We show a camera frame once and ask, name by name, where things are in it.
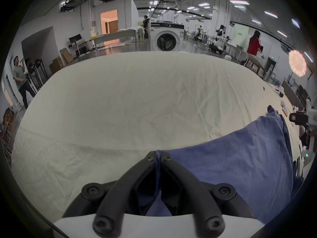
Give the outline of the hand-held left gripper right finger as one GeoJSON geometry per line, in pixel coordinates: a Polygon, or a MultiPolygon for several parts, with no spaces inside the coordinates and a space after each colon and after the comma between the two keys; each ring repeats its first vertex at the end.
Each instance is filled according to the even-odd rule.
{"type": "Polygon", "coordinates": [[[193,214],[199,237],[219,237],[225,230],[222,214],[254,219],[250,207],[227,183],[201,182],[168,152],[161,152],[161,200],[172,216],[193,214]]]}

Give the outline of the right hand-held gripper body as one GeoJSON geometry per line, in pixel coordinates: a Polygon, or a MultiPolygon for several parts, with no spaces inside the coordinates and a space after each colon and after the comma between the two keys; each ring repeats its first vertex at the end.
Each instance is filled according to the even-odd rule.
{"type": "Polygon", "coordinates": [[[313,161],[316,156],[317,110],[311,106],[311,101],[306,100],[306,111],[291,113],[289,120],[296,125],[306,128],[306,145],[303,146],[301,157],[303,165],[313,161]]]}

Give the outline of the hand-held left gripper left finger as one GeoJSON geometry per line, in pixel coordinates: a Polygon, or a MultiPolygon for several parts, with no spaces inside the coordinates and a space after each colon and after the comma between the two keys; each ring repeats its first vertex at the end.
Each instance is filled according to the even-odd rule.
{"type": "Polygon", "coordinates": [[[156,198],[157,153],[151,151],[118,180],[83,186],[63,218],[96,214],[93,231],[100,237],[119,237],[124,214],[145,216],[156,198]]]}

